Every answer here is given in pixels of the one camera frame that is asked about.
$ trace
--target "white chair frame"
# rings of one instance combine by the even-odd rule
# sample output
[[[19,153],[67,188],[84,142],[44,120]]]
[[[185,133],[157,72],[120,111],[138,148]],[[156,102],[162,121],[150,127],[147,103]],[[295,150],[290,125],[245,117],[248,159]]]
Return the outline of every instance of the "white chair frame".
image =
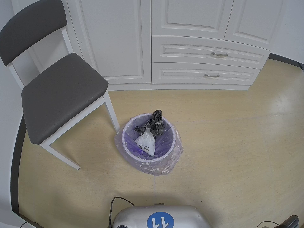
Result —
[[[67,35],[67,30],[65,27],[61,28],[61,32],[63,35],[63,39],[65,42],[65,45],[67,47],[67,50],[70,53],[73,53],[73,48],[69,39],[69,36]],[[10,63],[8,65],[10,71],[12,72],[15,80],[17,81],[18,85],[21,87],[21,89],[24,88],[24,84],[22,83],[19,75],[17,74],[13,63]],[[90,104],[87,108],[85,108],[84,110],[82,110],[80,113],[78,113],[76,116],[74,116],[72,119],[70,119],[69,121],[67,121],[62,127],[60,127],[55,133],[53,133],[50,137],[48,137],[46,140],[44,140],[40,146],[43,147],[44,149],[46,149],[48,152],[50,152],[51,154],[53,154],[54,156],[56,156],[57,158],[59,158],[60,160],[62,160],[63,162],[67,163],[68,165],[70,165],[71,167],[74,167],[75,169],[80,169],[80,166],[75,163],[74,161],[70,160],[69,158],[63,156],[62,154],[60,154],[58,151],[54,150],[51,147],[51,143],[53,143],[56,139],[58,139],[61,135],[63,135],[66,131],[68,131],[71,127],[73,127],[76,123],[78,123],[80,120],[82,120],[83,118],[85,118],[88,114],[90,114],[92,111],[94,111],[96,108],[100,107],[103,103],[105,103],[108,113],[110,115],[112,124],[116,130],[116,132],[120,129],[116,114],[114,112],[113,106],[112,106],[112,102],[111,99],[109,97],[109,93],[108,90],[104,93],[103,96],[101,96],[100,98],[98,98],[96,101],[94,101],[92,104]]]

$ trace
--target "silver handle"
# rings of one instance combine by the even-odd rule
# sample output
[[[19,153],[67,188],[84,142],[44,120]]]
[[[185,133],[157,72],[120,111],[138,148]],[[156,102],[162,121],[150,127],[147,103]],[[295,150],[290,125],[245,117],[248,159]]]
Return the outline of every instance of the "silver handle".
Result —
[[[226,53],[226,54],[218,54],[218,53],[211,52],[211,54],[215,55],[215,56],[220,56],[220,57],[226,57],[226,56],[228,56],[228,53]]]
[[[207,75],[207,74],[205,74],[204,76],[206,76],[206,77],[210,77],[210,78],[217,78],[217,77],[219,77],[219,74],[218,74],[218,75],[216,75],[216,76],[211,76],[211,75]]]

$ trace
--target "seat cushion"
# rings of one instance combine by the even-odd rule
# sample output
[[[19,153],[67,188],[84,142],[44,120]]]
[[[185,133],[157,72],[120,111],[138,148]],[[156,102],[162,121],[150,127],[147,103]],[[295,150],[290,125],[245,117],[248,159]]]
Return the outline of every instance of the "seat cushion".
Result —
[[[107,88],[108,82],[76,53],[54,63],[21,93],[31,143],[41,144]]]

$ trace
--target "light wood floor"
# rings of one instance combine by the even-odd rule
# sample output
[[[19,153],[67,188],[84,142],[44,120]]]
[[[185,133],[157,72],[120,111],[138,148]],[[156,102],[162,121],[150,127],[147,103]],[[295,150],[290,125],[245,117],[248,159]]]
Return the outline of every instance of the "light wood floor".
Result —
[[[162,109],[184,153],[168,176],[134,169],[114,144],[104,106],[54,143],[75,170],[25,136],[21,214],[45,228],[107,227],[114,196],[135,205],[189,204],[213,227],[256,227],[292,214],[304,222],[304,73],[268,60],[248,91],[117,91],[110,97],[121,126]],[[128,204],[117,200],[113,214]]]

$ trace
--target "cable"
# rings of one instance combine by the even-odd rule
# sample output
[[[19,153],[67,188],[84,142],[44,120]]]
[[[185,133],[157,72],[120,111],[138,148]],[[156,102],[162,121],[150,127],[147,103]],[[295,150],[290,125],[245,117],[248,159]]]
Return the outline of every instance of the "cable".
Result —
[[[110,228],[113,228],[112,225],[111,225],[111,216],[112,216],[112,207],[113,207],[113,202],[115,199],[123,199],[123,200],[126,200],[127,202],[129,202],[130,204],[132,204],[132,206],[135,206],[133,203],[131,203],[129,200],[125,199],[125,198],[122,198],[122,197],[114,197],[112,199],[112,202],[111,202],[111,208],[110,208],[110,216],[109,216],[109,227]]]
[[[41,225],[39,225],[37,222],[34,222],[34,221],[27,221],[27,222],[24,222],[24,223],[20,226],[20,228],[22,228],[22,226],[25,225],[26,223],[35,223],[35,224],[37,224],[38,226],[40,226],[40,227],[42,228]]]
[[[273,221],[269,221],[269,220],[267,220],[267,221],[262,221],[261,223],[264,223],[264,222],[270,222],[270,223],[274,223],[274,224],[276,224],[276,225],[278,225],[278,226],[279,226],[279,224],[278,224],[278,223],[273,222]]]

